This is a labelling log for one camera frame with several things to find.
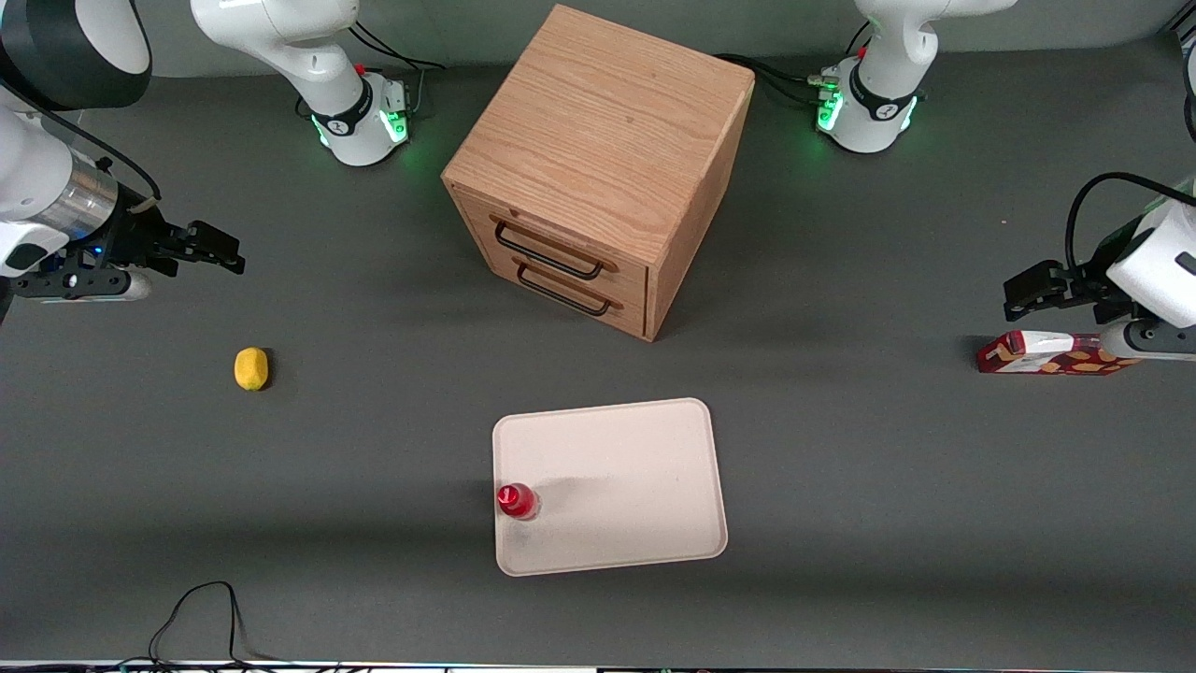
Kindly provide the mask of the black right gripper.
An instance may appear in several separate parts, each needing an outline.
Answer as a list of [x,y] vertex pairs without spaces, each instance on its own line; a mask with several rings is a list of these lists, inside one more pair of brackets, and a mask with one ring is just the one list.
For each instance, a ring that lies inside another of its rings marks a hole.
[[191,222],[183,230],[167,222],[155,206],[132,212],[142,200],[132,188],[117,189],[116,206],[98,230],[99,265],[135,265],[167,277],[176,277],[182,263],[210,263],[230,273],[245,273],[238,238],[208,222]]

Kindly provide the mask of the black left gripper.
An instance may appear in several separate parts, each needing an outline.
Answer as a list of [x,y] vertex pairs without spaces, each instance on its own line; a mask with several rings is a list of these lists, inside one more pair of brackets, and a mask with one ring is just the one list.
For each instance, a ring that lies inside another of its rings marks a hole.
[[1058,308],[1063,302],[1068,308],[1091,306],[1097,324],[1131,318],[1131,298],[1107,279],[1107,271],[1131,246],[1141,222],[1142,218],[1131,219],[1106,235],[1090,256],[1088,269],[1069,269],[1067,273],[1061,264],[1035,264],[1006,280],[1003,318],[1017,322],[1030,312]]

